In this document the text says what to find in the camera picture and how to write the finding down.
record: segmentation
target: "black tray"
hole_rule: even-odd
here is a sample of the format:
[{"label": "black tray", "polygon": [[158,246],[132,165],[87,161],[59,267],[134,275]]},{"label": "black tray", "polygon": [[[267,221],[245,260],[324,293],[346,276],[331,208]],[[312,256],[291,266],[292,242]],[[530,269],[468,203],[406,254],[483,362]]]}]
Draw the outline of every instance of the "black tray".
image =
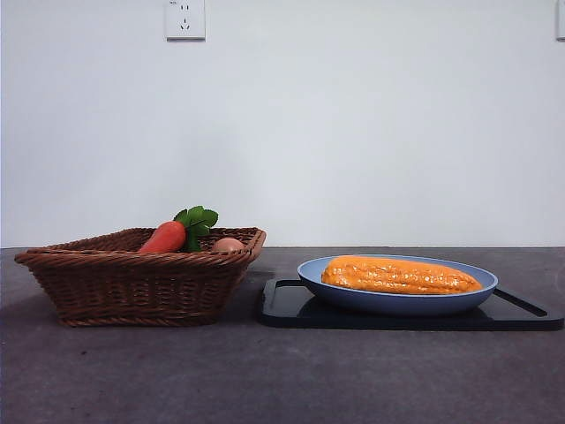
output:
[{"label": "black tray", "polygon": [[258,321],[271,327],[315,329],[412,329],[432,331],[524,331],[563,328],[563,316],[500,286],[483,304],[462,314],[401,317],[334,307],[300,281],[269,280],[259,302]]}]

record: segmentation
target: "basket rim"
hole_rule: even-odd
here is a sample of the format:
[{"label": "basket rim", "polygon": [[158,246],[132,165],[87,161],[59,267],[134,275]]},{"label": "basket rim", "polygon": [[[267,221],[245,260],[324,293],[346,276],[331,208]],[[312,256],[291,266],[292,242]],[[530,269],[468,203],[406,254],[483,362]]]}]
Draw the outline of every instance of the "basket rim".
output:
[{"label": "basket rim", "polygon": [[67,243],[48,245],[43,247],[31,247],[27,249],[24,253],[17,254],[15,260],[16,262],[21,263],[24,262],[26,260],[26,257],[29,257],[29,255],[53,256],[59,254],[64,255],[65,257],[74,255],[76,257],[89,256],[89,257],[109,258],[111,256],[111,257],[132,258],[132,259],[137,258],[140,260],[143,258],[147,258],[148,260],[152,260],[152,261],[159,261],[160,259],[186,261],[186,260],[195,260],[198,258],[206,258],[206,257],[214,257],[214,256],[229,256],[232,259],[235,256],[252,256],[252,258],[254,259],[259,255],[262,245],[267,236],[267,234],[263,230],[257,227],[241,227],[241,228],[216,227],[212,229],[214,230],[214,233],[222,232],[222,231],[254,231],[255,232],[253,237],[245,245],[245,248],[229,251],[229,252],[201,251],[201,252],[189,252],[189,253],[187,252],[140,253],[131,250],[96,250],[96,249],[72,250],[72,249],[65,249],[60,247],[60,246],[74,245],[75,243],[92,241],[102,237],[116,236],[123,234],[125,232],[140,231],[140,230],[154,230],[154,228],[146,228],[146,227],[127,228],[121,231],[115,231],[91,238],[82,238]]}]

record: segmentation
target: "gray countertop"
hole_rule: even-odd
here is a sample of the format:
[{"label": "gray countertop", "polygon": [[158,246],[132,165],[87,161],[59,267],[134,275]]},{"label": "gray countertop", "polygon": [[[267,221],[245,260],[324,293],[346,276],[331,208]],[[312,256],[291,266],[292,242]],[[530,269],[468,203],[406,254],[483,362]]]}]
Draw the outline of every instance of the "gray countertop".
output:
[{"label": "gray countertop", "polygon": [[265,248],[214,325],[66,328],[2,251],[2,419],[34,423],[560,423],[565,330],[278,329],[265,282],[331,254],[412,254],[488,269],[565,313],[565,247]]}]

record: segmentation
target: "green leaves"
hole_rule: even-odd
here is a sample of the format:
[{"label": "green leaves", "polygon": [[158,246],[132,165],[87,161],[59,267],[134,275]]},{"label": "green leaves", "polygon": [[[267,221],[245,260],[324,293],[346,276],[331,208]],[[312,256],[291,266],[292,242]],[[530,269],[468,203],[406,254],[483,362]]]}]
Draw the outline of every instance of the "green leaves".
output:
[{"label": "green leaves", "polygon": [[182,223],[186,228],[186,241],[181,250],[199,252],[201,249],[198,237],[207,236],[210,233],[210,227],[218,222],[218,214],[211,209],[204,209],[203,206],[195,206],[181,210],[173,219]]}]

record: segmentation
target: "brown wicker basket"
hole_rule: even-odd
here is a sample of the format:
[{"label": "brown wicker basket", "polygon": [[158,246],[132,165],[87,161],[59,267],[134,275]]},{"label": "brown wicker basket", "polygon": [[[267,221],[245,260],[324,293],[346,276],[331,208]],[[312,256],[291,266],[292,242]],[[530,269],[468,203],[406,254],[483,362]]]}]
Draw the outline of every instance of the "brown wicker basket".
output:
[{"label": "brown wicker basket", "polygon": [[[192,326],[216,322],[267,234],[258,228],[214,228],[202,252],[139,254],[154,228],[131,228],[16,255],[70,326]],[[232,237],[245,248],[211,252]]]}]

